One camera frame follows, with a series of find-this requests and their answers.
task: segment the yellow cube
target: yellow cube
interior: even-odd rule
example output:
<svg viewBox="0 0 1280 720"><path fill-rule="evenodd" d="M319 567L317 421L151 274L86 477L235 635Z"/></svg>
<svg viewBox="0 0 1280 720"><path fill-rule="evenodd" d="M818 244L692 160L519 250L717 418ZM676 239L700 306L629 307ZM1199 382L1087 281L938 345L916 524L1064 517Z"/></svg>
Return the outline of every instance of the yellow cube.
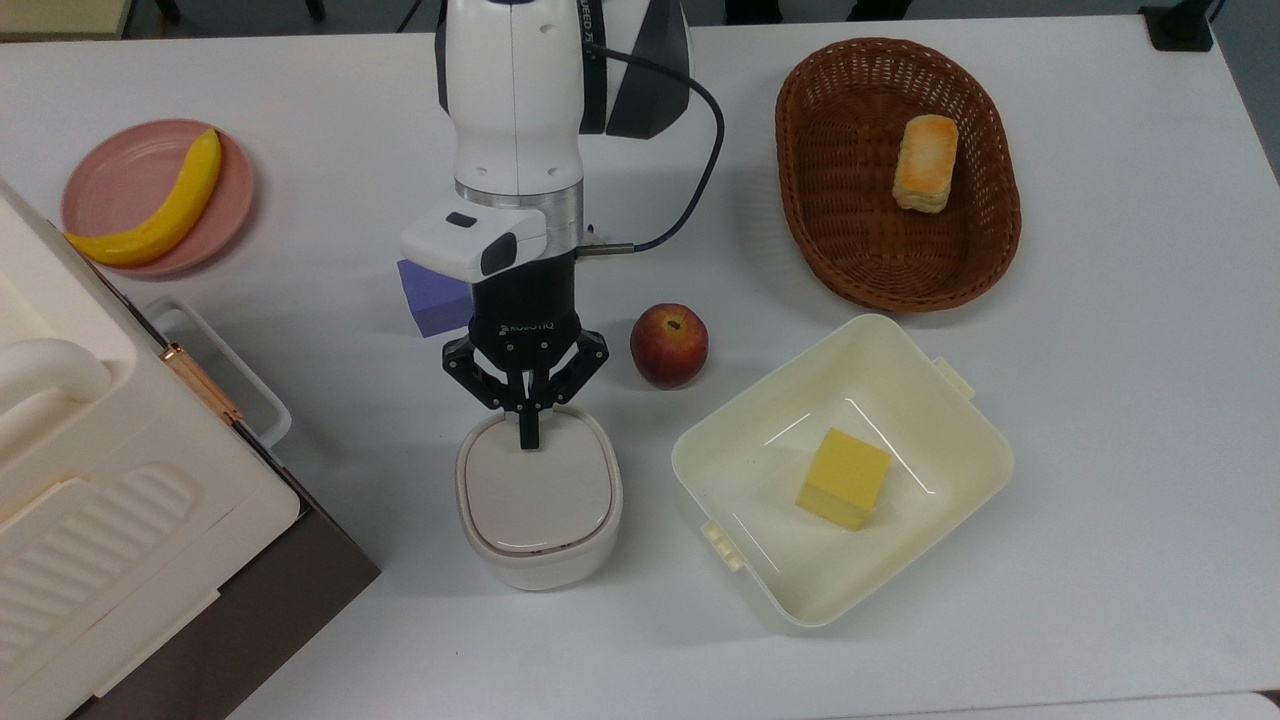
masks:
<svg viewBox="0 0 1280 720"><path fill-rule="evenodd" d="M876 507L892 460L892 455L878 447L829 429L814 454L796 506L856 530Z"/></svg>

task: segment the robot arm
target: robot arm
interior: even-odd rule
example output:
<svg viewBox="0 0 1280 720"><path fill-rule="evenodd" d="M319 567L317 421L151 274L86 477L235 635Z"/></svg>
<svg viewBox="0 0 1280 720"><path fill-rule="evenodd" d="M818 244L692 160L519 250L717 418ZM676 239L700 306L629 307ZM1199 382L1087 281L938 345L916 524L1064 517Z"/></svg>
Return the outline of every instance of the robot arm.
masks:
<svg viewBox="0 0 1280 720"><path fill-rule="evenodd" d="M639 28L618 35L636 46L645 40L650 55L677 47L687 69L678 0L648 1L630 15ZM603 40L598 0L448 0L447 18L438 61L442 105L457 131L456 195L411 225L401 247L408 260L471 283L475 315L467 336L445 346L444 369L486 406L515 413L521 447L534 450L539 414L567 402L608 357L604 338L582 329L573 309L584 229L580 128L652 137L684 111L687 90L645 72L623 76L600 97L604 59L588 58L588 81L582 50L588 33ZM673 23L678 41L655 42ZM584 123L593 96L613 110L630 105L627 117L640 119L605 108ZM476 351L503 377L481 369Z"/></svg>

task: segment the pink plate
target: pink plate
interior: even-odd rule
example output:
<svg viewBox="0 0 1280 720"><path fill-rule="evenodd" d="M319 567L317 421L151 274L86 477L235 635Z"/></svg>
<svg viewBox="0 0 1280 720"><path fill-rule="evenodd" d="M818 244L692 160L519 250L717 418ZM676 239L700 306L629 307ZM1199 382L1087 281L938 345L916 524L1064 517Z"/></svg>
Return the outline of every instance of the pink plate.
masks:
<svg viewBox="0 0 1280 720"><path fill-rule="evenodd" d="M151 217L173 188L192 141L210 127L197 120L154 120L106 138L67 181L65 231L108 234ZM253 168L227 133L218 131L218 140L223 145L223 167L196 227L156 260L113 270L136 277L178 273L212 258L236 237L253 202Z"/></svg>

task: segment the black cable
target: black cable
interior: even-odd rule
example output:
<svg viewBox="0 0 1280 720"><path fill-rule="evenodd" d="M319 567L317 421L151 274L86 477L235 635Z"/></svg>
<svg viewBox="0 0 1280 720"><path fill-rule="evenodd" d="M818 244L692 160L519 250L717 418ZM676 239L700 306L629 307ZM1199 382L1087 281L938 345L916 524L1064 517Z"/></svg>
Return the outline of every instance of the black cable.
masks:
<svg viewBox="0 0 1280 720"><path fill-rule="evenodd" d="M448 0L440 0L442 3L448 3ZM413 13L417 12L417 6L422 4L422 0L413 0L413 6L408 9L408 14L401 20L401 26L396 28L396 32L404 32L404 26L413 19Z"/></svg>
<svg viewBox="0 0 1280 720"><path fill-rule="evenodd" d="M716 102L716 99L712 97L712 94L708 92L705 87L703 87L698 81L695 81L694 78L686 76L680 70L668 68L667 65L662 65L659 63L654 63L653 60L645 58L637 58L627 53L609 50L608 47L602 47L599 45L593 45L590 42L584 42L582 49L585 49L588 53L604 55L605 58L609 58L612 60L621 60L623 63L639 65L641 68L653 70L658 74L667 76L668 78L687 86L690 90L700 95L701 99L707 101L707 105L712 109L712 114L716 115L716 142L712 143L712 154L707 159L707 168L703 170L703 177L698 181L698 187L694 190L694 195L689 199L689 205L685 206L685 211L681 213L680 219L676 220L676 224L671 225L671 228L667 232L650 240L649 242L641 242L640 245L632 245L630 242L584 245L582 247L577 249L577 254L580 256L614 255L622 252L644 252L645 250L653 250L654 247L658 247L663 242L667 242L667 240L669 240L671 236L680 232L680 228L685 227L685 222L689 220L689 217L694 214L694 209L698 208L698 201L701 200L703 191L707 190L707 182L712 178L712 170L716 169L716 160L719 158L721 146L724 145L724 113L721 111L719 104Z"/></svg>

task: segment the chair leg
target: chair leg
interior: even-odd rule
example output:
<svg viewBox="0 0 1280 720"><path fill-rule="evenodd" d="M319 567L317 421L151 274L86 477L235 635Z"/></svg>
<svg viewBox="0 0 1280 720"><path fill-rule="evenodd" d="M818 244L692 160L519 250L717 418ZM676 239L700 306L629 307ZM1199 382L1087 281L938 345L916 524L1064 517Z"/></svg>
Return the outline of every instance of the chair leg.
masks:
<svg viewBox="0 0 1280 720"><path fill-rule="evenodd" d="M160 14L169 23L178 24L182 20L182 12L178 10L178 4L174 0L156 0L156 5L160 5Z"/></svg>

